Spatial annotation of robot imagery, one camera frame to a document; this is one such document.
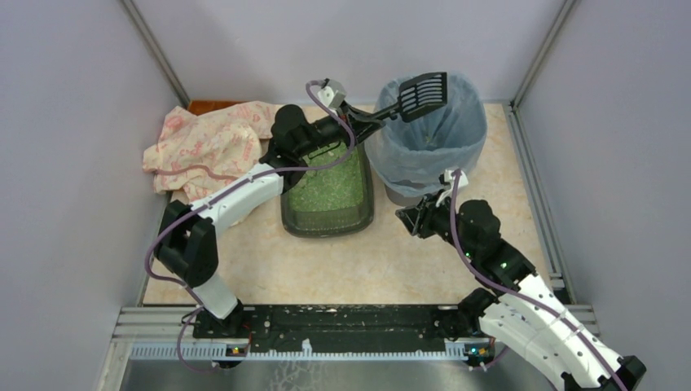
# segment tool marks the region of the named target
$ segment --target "trash bag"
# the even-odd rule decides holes
[[[402,197],[414,198],[442,188],[445,169],[470,172],[478,162],[487,135],[487,119],[478,91],[459,73],[447,76],[448,100],[444,108],[413,122],[400,118],[365,141],[371,166],[384,184]],[[396,103],[398,86],[410,77],[387,84],[376,110]]]

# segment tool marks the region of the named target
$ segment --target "wall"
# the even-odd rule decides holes
[[[389,80],[459,70],[484,99],[516,93],[561,1],[137,0],[193,99],[306,102],[332,77],[353,103]]]
[[[174,105],[116,1],[0,5],[0,389],[93,389],[165,200]]]
[[[642,389],[689,382],[689,15],[583,2],[520,111],[576,296]]]

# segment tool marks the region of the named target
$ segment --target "green litter box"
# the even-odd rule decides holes
[[[343,156],[344,143],[332,144],[305,158],[309,166],[326,165]],[[281,196],[281,220],[287,232],[302,238],[324,238],[363,230],[374,218],[372,172],[363,144],[348,160],[308,171]]]

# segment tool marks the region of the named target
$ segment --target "cloth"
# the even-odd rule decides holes
[[[209,196],[257,163],[274,115],[275,106],[263,102],[201,116],[177,107],[165,116],[156,145],[144,151],[143,170],[155,173],[157,193],[182,189],[190,201]]]

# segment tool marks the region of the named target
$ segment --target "marble pattern surface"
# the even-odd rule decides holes
[[[487,200],[502,222],[503,237],[548,280],[504,111],[499,104],[485,108],[486,143],[458,204]],[[315,107],[305,111],[309,121],[323,116]],[[329,239],[296,238],[281,224],[277,197],[223,234],[218,272],[246,304],[458,303],[477,288],[452,246],[438,237],[422,240],[407,233],[394,215],[399,207],[386,198],[376,174],[372,176],[375,218],[364,231]],[[154,263],[155,272],[170,275],[160,262]],[[155,280],[149,280],[144,296],[147,304],[192,302],[175,284]]]

